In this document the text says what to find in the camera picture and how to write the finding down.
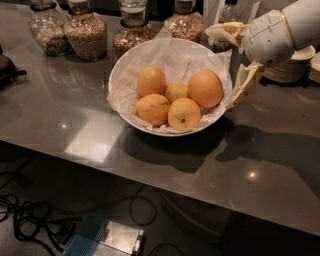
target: bowl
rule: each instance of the bowl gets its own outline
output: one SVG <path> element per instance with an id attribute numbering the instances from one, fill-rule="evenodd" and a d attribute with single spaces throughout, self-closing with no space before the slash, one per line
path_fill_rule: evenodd
<path id="1" fill-rule="evenodd" d="M 320 83 L 320 52 L 318 52 L 310 61 L 308 78 Z"/>
<path id="2" fill-rule="evenodd" d="M 109 77 L 109 101 L 113 110 L 133 127 L 157 136 L 177 137 L 199 132 L 215 123 L 226 111 L 225 102 L 232 92 L 232 81 L 228 72 L 231 52 L 214 54 L 210 49 L 179 38 L 155 38 L 141 43 L 126 52 L 113 67 Z M 195 129 L 181 132 L 166 125 L 152 127 L 135 114 L 139 99 L 136 80 L 142 67 L 156 65 L 163 69 L 167 84 L 180 81 L 187 84 L 190 76 L 203 68 L 211 68 L 219 76 L 224 96 L 220 104 L 203 111 L 200 124 Z"/>
<path id="3" fill-rule="evenodd" d="M 316 50 L 313 46 L 296 51 L 291 59 L 280 63 L 275 67 L 268 67 L 263 76 L 279 83 L 294 83 L 299 81 L 311 59 L 315 56 Z"/>

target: orange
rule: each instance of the orange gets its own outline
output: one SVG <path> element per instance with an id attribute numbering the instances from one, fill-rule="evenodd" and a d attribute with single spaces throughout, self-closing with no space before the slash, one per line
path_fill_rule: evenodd
<path id="1" fill-rule="evenodd" d="M 161 126 L 167 122 L 170 103 L 160 94 L 149 94 L 138 100 L 136 104 L 137 116 L 152 124 Z"/>
<path id="2" fill-rule="evenodd" d="M 195 128 L 200 119 L 200 107 L 190 98 L 176 99 L 169 108 L 168 123 L 176 130 L 187 131 Z"/>
<path id="3" fill-rule="evenodd" d="M 220 103 L 223 97 L 223 88 L 214 71 L 203 69 L 190 77 L 188 94 L 200 107 L 211 108 Z"/>
<path id="4" fill-rule="evenodd" d="M 166 86 L 166 76 L 162 69 L 152 65 L 141 69 L 137 80 L 138 93 L 141 97 L 153 93 L 162 94 Z"/>
<path id="5" fill-rule="evenodd" d="M 176 99 L 188 97 L 188 86 L 181 82 L 170 83 L 164 91 L 164 96 L 169 100 L 170 104 Z"/>

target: jar lid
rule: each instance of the jar lid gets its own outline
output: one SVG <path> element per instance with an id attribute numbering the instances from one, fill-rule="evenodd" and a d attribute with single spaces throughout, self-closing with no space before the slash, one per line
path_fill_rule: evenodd
<path id="1" fill-rule="evenodd" d="M 56 8 L 57 3 L 52 2 L 52 3 L 40 3 L 36 2 L 30 5 L 30 9 L 35 12 L 43 12 L 47 10 L 51 10 Z"/>
<path id="2" fill-rule="evenodd" d="M 120 20 L 120 24 L 121 24 L 121 26 L 124 27 L 124 28 L 142 28 L 142 27 L 145 27 L 145 26 L 148 25 L 148 21 L 145 20 L 145 22 L 143 22 L 143 23 L 140 24 L 140 25 L 130 26 L 130 25 L 126 24 L 123 19 L 121 19 L 121 20 Z"/>
<path id="3" fill-rule="evenodd" d="M 174 12 L 177 14 L 190 14 L 194 12 L 195 0 L 175 1 Z"/>
<path id="4" fill-rule="evenodd" d="M 226 4 L 236 5 L 238 0 L 226 0 Z"/>

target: black cable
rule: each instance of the black cable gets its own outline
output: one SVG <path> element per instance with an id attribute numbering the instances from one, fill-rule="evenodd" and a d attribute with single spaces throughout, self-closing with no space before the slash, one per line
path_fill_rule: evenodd
<path id="1" fill-rule="evenodd" d="M 90 213 L 90 212 L 94 212 L 94 211 L 99 211 L 99 210 L 102 210 L 102 209 L 107 209 L 107 208 L 110 208 L 114 205 L 117 205 L 119 203 L 122 203 L 122 202 L 125 202 L 125 201 L 128 201 L 130 200 L 130 206 L 129 206 L 129 211 L 130 211 L 130 217 L 131 219 L 135 222 L 135 224 L 137 225 L 140 225 L 140 226 L 147 226 L 147 225 L 150 225 L 152 224 L 155 219 L 157 218 L 157 207 L 155 206 L 155 204 L 150 200 L 148 199 L 147 197 L 144 197 L 144 196 L 140 196 L 139 193 L 141 192 L 141 190 L 145 187 L 145 185 L 142 185 L 138 190 L 137 192 L 135 193 L 134 196 L 128 196 L 128 197 L 124 197 L 120 200 L 117 200 L 117 201 L 114 201 L 114 202 L 111 202 L 109 203 L 108 205 L 104 205 L 104 206 L 101 206 L 101 207 L 93 207 L 93 208 L 89 208 L 89 209 L 86 209 L 86 210 L 82 210 L 82 211 L 73 211 L 73 210 L 66 210 L 66 209 L 62 209 L 62 208 L 59 208 L 59 207 L 56 207 L 54 205 L 50 205 L 53 209 L 57 210 L 57 211 L 61 211 L 65 214 L 83 214 L 83 213 Z M 147 203 L 149 203 L 154 211 L 154 215 L 152 216 L 152 218 L 149 220 L 149 221 L 146 221 L 145 223 L 142 223 L 142 222 L 139 222 L 136 217 L 134 216 L 133 214 L 133 205 L 134 205 L 134 202 L 139 199 L 139 200 L 142 200 L 142 201 L 145 201 Z"/>
<path id="2" fill-rule="evenodd" d="M 88 213 L 96 210 L 101 210 L 105 208 L 109 208 L 111 206 L 114 206 L 116 204 L 125 202 L 130 200 L 130 217 L 132 220 L 142 226 L 150 225 L 151 223 L 154 222 L 154 220 L 157 217 L 157 208 L 155 204 L 148 198 L 144 196 L 140 196 L 140 192 L 144 188 L 145 185 L 142 185 L 137 192 L 135 193 L 134 196 L 129 196 L 122 198 L 120 200 L 114 201 L 104 207 L 99 207 L 99 208 L 91 208 L 91 209 L 86 209 L 83 211 L 67 211 L 64 209 L 60 209 L 58 207 L 55 207 L 48 202 L 41 201 L 38 203 L 31 203 L 30 201 L 25 201 L 22 205 L 19 205 L 19 200 L 16 195 L 9 194 L 2 196 L 0 195 L 0 208 L 5 207 L 6 210 L 0 212 L 0 223 L 4 220 L 6 220 L 10 214 L 13 214 L 13 221 L 14 221 L 14 235 L 17 240 L 19 241 L 27 241 L 27 242 L 34 242 L 37 243 L 38 245 L 42 246 L 50 256 L 54 256 L 53 250 L 44 242 L 38 240 L 36 236 L 39 234 L 41 229 L 44 229 L 47 233 L 47 236 L 52 243 L 52 245 L 60 252 L 63 252 L 63 249 L 60 247 L 59 242 L 57 238 L 60 236 L 64 236 L 65 238 L 63 239 L 62 243 L 65 245 L 67 241 L 71 238 L 71 236 L 75 232 L 75 224 L 72 224 L 71 228 L 67 228 L 65 223 L 66 221 L 70 220 L 75 220 L 76 218 L 68 218 L 68 219 L 61 219 L 61 220 L 55 220 L 55 221 L 48 221 L 48 218 L 52 212 L 52 210 L 58 210 L 62 211 L 64 213 L 73 213 L 73 214 L 80 214 L 80 213 Z M 154 210 L 154 215 L 149 221 L 146 221 L 144 223 L 139 222 L 134 214 L 133 214 L 133 206 L 136 200 L 142 200 L 147 203 L 149 203 Z M 39 211 L 39 209 L 44 210 L 44 214 L 42 216 L 35 216 L 36 212 Z M 31 223 L 34 225 L 34 230 L 32 230 L 31 234 L 25 234 L 22 230 L 23 225 Z M 60 229 L 58 232 L 54 233 L 50 230 L 49 225 L 59 225 Z"/>
<path id="3" fill-rule="evenodd" d="M 64 250 L 60 247 L 58 238 L 65 237 L 63 241 L 66 243 L 66 238 L 70 238 L 75 231 L 74 223 L 71 229 L 68 229 L 65 225 L 65 222 L 70 221 L 70 218 L 68 220 L 48 221 L 52 208 L 45 202 L 32 204 L 30 201 L 25 201 L 22 205 L 19 205 L 17 196 L 12 194 L 5 196 L 0 195 L 0 208 L 6 208 L 5 211 L 0 212 L 0 215 L 3 214 L 0 218 L 0 222 L 6 220 L 10 214 L 13 214 L 13 230 L 17 240 L 22 242 L 34 242 L 42 246 L 50 256 L 54 256 L 54 252 L 50 246 L 36 238 L 40 230 L 44 229 L 46 231 L 50 242 L 60 252 L 63 252 Z M 43 216 L 35 216 L 39 209 L 45 210 Z M 31 234 L 23 232 L 23 226 L 25 224 L 34 225 Z M 57 225 L 59 231 L 56 233 L 52 232 L 49 228 L 49 224 Z"/>
<path id="4" fill-rule="evenodd" d="M 131 219 L 132 219 L 136 224 L 138 224 L 138 225 L 140 225 L 140 226 L 147 226 L 147 225 L 152 224 L 152 223 L 155 221 L 156 217 L 157 217 L 157 208 L 156 208 L 156 206 L 154 205 L 154 203 L 153 203 L 150 199 L 148 199 L 148 198 L 146 198 L 146 197 L 139 196 L 139 193 L 141 192 L 141 190 L 142 190 L 144 187 L 145 187 L 145 185 L 142 185 L 142 186 L 137 190 L 137 192 L 135 193 L 135 195 L 131 198 L 131 200 L 130 200 L 130 206 L 129 206 L 129 211 L 130 211 L 130 217 L 131 217 Z M 134 202 L 135 202 L 137 199 L 144 200 L 144 201 L 148 202 L 148 203 L 151 205 L 151 207 L 153 208 L 153 211 L 154 211 L 153 217 L 151 218 L 151 220 L 149 220 L 149 221 L 147 221 L 147 222 L 145 222 L 145 223 L 139 222 L 139 221 L 136 219 L 136 217 L 134 216 L 134 214 L 133 214 L 133 204 L 134 204 Z"/>

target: electronic device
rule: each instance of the electronic device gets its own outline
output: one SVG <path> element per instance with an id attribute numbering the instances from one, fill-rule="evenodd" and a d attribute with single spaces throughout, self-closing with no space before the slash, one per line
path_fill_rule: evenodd
<path id="1" fill-rule="evenodd" d="M 98 216 L 87 216 L 65 256 L 139 256 L 144 231 Z"/>

